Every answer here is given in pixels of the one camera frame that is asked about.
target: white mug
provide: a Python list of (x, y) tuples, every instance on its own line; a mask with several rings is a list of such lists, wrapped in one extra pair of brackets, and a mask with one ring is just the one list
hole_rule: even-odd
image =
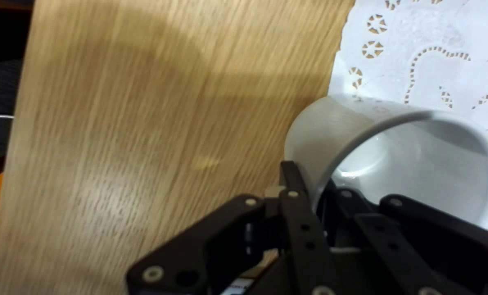
[(488, 134), (448, 113), (320, 98), (292, 121), (284, 159), (312, 210), (330, 177), (371, 203), (399, 193), (488, 228)]

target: paper doily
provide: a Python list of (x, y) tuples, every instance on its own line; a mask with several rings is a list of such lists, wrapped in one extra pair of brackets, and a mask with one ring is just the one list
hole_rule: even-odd
[(488, 129), (488, 0), (356, 0), (328, 95), (448, 110)]

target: screw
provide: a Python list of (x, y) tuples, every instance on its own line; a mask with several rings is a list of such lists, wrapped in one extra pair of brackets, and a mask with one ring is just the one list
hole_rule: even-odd
[(441, 295), (441, 293), (436, 288), (422, 287), (422, 288), (418, 288), (417, 295)]
[(142, 272), (142, 278), (147, 283), (158, 282), (163, 277), (163, 269), (158, 265), (150, 265)]
[(297, 192), (296, 190), (289, 190), (287, 192), (287, 197), (296, 198), (297, 197)]
[(255, 198), (245, 198), (245, 205), (253, 206), (253, 205), (256, 205), (256, 200)]
[(351, 198), (351, 197), (353, 197), (353, 193), (348, 192), (348, 190), (342, 190), (340, 195), (342, 195), (343, 198)]
[(317, 285), (312, 288), (310, 295), (335, 295), (328, 287), (325, 285)]
[(391, 203), (392, 206), (402, 206), (402, 201), (397, 200), (397, 198), (391, 198), (389, 203)]

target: wood grain surface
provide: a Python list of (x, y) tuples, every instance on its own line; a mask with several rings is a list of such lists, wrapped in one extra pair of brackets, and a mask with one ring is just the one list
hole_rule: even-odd
[(129, 264), (276, 182), (351, 0), (37, 0), (0, 293), (124, 293)]

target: dark background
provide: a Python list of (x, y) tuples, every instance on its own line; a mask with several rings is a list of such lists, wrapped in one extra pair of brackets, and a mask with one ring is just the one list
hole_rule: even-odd
[[(0, 115), (12, 115), (24, 56), (30, 2), (0, 0)], [(11, 120), (0, 120), (0, 156), (4, 156)]]

